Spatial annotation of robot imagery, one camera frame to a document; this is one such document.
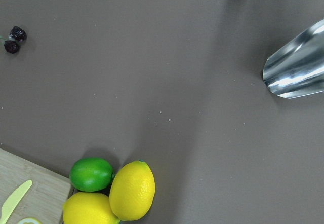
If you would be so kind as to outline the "yellow lemon near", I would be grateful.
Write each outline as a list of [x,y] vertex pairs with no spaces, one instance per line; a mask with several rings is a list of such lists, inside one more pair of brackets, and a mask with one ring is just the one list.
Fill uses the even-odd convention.
[[111,208],[109,197],[102,193],[78,192],[63,204],[64,223],[120,223]]

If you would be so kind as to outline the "green lime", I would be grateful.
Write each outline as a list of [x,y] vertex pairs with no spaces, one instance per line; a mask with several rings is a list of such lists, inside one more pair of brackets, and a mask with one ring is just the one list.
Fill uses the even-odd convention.
[[103,158],[83,158],[72,166],[69,179],[79,191],[96,192],[107,188],[114,176],[113,167]]

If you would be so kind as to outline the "dark cherries pair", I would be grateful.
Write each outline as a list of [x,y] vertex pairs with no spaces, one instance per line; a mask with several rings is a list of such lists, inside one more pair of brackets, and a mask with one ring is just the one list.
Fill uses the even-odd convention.
[[7,53],[16,54],[20,50],[20,43],[24,42],[26,39],[27,33],[25,30],[19,26],[14,26],[7,38],[1,36],[1,43]]

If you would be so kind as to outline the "wooden cutting board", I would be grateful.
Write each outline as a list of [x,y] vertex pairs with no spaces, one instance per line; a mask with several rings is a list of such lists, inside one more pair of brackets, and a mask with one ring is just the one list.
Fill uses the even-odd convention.
[[7,223],[18,223],[29,217],[41,223],[63,223],[62,206],[73,191],[70,180],[1,149],[1,205],[27,180],[32,181],[32,186]]

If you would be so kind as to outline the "yellow lemon far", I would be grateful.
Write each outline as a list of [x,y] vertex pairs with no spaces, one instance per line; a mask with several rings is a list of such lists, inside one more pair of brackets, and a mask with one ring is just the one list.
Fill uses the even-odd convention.
[[135,221],[146,215],[155,195],[155,180],[143,160],[124,165],[114,177],[110,193],[110,207],[121,221]]

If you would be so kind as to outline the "yellow lemon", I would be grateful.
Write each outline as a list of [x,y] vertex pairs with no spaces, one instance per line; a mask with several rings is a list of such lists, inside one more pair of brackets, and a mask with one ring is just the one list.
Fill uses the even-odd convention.
[[110,207],[121,221],[135,221],[146,215],[155,195],[155,180],[143,160],[124,165],[114,177],[110,193]]
[[111,208],[109,197],[102,193],[78,192],[63,204],[64,223],[120,223]]

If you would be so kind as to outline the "metal ice scoop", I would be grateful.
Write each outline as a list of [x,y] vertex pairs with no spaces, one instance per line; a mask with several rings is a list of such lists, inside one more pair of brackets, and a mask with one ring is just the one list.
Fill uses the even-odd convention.
[[323,92],[323,20],[268,57],[262,77],[272,94],[286,99]]

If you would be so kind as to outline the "lemon half upper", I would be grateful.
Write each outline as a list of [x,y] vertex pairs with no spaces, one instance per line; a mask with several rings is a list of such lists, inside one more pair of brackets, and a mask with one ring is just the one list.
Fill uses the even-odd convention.
[[42,223],[36,218],[28,217],[18,221],[17,224],[42,224]]

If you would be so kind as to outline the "yellow plastic knife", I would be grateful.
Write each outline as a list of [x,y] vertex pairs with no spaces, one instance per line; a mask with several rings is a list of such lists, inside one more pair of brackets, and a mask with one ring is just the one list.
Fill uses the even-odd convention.
[[4,201],[1,207],[1,224],[7,223],[9,217],[15,210],[24,195],[28,192],[32,186],[32,180],[29,179],[18,186]]

